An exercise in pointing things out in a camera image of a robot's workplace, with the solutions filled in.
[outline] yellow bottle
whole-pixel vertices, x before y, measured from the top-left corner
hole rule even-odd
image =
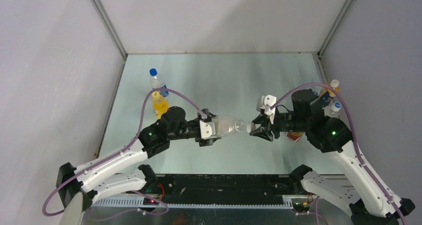
[[[158,119],[169,109],[169,104],[159,92],[152,93],[152,106]]]

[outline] yellow bottle cap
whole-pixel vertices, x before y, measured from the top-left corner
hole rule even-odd
[[[154,99],[158,99],[158,98],[160,98],[161,97],[161,95],[160,95],[160,93],[159,92],[153,92],[152,93],[152,98],[154,98]]]

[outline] orange juice bottle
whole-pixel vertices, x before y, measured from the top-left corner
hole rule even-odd
[[[152,93],[152,106],[158,119],[169,109],[169,104],[159,92]]]
[[[339,91],[339,87],[338,87],[339,84],[340,84],[340,82],[338,80],[332,80],[329,85],[332,88],[334,88],[336,92],[338,92]],[[331,101],[335,97],[335,94],[334,94],[334,92],[332,92],[332,91],[330,91],[330,90],[328,90],[327,88],[324,87],[324,88],[322,88],[322,90],[319,94],[319,97],[321,97],[322,108],[324,108],[324,107],[327,107],[331,103]]]

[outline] floor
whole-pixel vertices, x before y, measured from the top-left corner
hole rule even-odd
[[[168,88],[201,108],[246,122],[258,116],[255,107],[259,96],[279,98],[299,85],[320,82],[311,53],[129,55],[100,157],[128,143],[136,134],[142,102],[151,90],[150,68],[163,74]],[[170,106],[186,111],[187,120],[196,117],[196,110],[183,99],[176,95],[167,98]],[[290,100],[282,104],[292,108]],[[155,120],[151,101],[145,110],[144,126]],[[305,136],[296,143],[284,137],[269,142],[251,137],[246,131],[201,148],[194,140],[172,141],[170,149],[144,163],[156,173],[288,174],[306,164],[320,174],[342,174]]]

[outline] gray wall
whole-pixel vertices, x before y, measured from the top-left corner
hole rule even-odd
[[[0,0],[0,15],[0,224],[58,224],[42,204],[60,165],[93,158],[122,58],[90,0]]]
[[[323,62],[384,181],[422,207],[422,0],[356,0]]]

